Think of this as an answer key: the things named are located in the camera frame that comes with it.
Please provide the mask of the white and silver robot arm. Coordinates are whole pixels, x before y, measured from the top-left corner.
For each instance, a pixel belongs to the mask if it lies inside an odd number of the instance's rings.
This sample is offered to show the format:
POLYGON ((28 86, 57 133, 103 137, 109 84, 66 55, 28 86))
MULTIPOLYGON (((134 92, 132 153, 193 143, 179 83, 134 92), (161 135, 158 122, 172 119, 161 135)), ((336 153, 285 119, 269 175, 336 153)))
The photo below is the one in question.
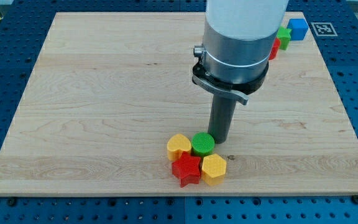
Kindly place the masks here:
POLYGON ((288 0, 208 0, 193 82, 245 105, 264 81, 288 0))

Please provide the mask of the red block behind arm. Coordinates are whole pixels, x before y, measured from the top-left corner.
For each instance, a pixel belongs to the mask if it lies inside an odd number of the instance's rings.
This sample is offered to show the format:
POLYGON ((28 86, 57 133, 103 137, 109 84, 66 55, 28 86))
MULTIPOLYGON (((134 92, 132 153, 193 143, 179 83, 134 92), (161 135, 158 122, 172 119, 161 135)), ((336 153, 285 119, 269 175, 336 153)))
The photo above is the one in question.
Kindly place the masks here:
POLYGON ((271 49, 271 52, 270 52, 270 55, 268 58, 269 60, 273 60, 277 56, 280 45, 281 45, 281 41, 278 37, 276 37, 273 42, 273 46, 272 46, 272 49, 271 49))

